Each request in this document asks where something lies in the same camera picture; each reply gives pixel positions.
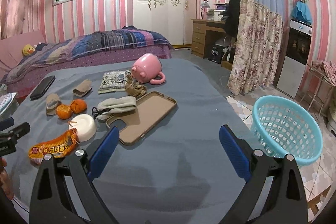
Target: orange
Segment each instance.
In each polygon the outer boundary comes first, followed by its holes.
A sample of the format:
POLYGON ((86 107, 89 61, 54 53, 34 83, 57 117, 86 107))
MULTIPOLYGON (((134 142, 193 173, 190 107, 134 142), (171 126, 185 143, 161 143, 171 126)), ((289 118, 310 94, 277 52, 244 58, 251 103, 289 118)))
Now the orange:
POLYGON ((58 115, 60 119, 66 120, 71 117, 72 111, 71 111, 70 106, 61 104, 57 107, 56 114, 58 115))
POLYGON ((82 113, 87 109, 86 102, 83 99, 73 100, 70 104, 70 107, 75 114, 82 113))

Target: sausage snack package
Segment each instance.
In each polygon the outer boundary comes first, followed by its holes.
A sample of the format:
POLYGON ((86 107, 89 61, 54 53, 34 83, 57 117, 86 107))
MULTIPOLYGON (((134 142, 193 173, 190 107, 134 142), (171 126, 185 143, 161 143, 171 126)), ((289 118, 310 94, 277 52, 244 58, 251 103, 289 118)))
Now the sausage snack package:
POLYGON ((41 164, 45 154, 53 154, 55 158, 63 158, 77 145, 77 129, 72 128, 48 142, 42 142, 29 149, 28 157, 36 164, 41 164))

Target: pink headboard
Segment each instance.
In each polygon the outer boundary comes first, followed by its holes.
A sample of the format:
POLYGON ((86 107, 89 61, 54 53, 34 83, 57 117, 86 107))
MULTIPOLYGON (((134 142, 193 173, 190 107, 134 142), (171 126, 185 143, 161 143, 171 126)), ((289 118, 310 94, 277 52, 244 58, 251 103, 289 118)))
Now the pink headboard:
POLYGON ((34 46, 39 42, 45 43, 41 31, 23 33, 0 40, 0 80, 23 59, 22 49, 25 45, 34 46))

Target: human hand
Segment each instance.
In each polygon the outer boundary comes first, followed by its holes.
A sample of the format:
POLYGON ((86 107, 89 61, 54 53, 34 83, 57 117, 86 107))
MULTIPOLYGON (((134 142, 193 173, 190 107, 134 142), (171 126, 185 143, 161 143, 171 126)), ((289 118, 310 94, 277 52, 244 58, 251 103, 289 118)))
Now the human hand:
POLYGON ((5 195, 12 200, 14 198, 14 193, 11 188, 11 181, 4 167, 7 166, 7 162, 4 158, 0 157, 0 185, 5 195))

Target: blue cloth cover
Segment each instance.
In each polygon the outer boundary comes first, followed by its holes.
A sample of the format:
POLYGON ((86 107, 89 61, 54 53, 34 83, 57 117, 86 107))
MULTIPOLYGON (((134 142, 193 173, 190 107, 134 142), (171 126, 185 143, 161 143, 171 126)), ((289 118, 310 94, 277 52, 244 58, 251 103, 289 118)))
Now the blue cloth cover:
POLYGON ((296 20, 312 25, 310 10, 306 3, 298 1, 292 11, 292 17, 296 20))

